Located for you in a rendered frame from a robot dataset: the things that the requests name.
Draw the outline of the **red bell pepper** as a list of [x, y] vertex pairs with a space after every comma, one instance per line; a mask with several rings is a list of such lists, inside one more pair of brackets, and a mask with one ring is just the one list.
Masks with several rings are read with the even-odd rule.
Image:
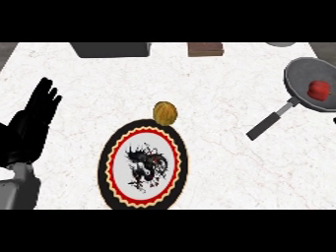
[[323, 81], [312, 81], [308, 85], [306, 95], [312, 99], [324, 101], [330, 95], [330, 85]]

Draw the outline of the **grey frying pan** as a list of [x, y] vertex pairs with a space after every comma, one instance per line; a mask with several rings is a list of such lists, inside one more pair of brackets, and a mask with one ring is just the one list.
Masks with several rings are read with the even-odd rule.
[[317, 112], [336, 112], [336, 66], [318, 58], [299, 57], [286, 66], [284, 86], [290, 94], [286, 105], [246, 133], [254, 140], [296, 105]]

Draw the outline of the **dark grey box appliance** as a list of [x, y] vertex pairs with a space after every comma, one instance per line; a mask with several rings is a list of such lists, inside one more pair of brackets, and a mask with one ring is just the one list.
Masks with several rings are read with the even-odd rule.
[[80, 58], [146, 57], [149, 42], [71, 42]]

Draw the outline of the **black red patterned plate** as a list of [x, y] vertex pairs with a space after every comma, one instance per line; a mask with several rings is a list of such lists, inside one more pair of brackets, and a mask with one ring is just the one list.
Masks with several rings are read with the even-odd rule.
[[170, 126], [129, 122], [111, 136], [99, 158], [98, 185], [114, 210], [167, 210], [186, 182], [188, 155]]

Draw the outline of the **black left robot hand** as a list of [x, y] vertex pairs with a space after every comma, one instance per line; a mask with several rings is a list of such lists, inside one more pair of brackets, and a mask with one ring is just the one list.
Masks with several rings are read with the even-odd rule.
[[61, 102], [52, 80], [41, 78], [26, 106], [7, 125], [0, 123], [0, 167], [32, 163], [41, 156], [49, 124]]

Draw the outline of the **brown wooden block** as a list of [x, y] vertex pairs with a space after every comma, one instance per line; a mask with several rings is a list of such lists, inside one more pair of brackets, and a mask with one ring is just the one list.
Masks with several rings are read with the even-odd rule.
[[222, 44], [219, 42], [189, 42], [188, 56], [220, 56], [223, 53]]

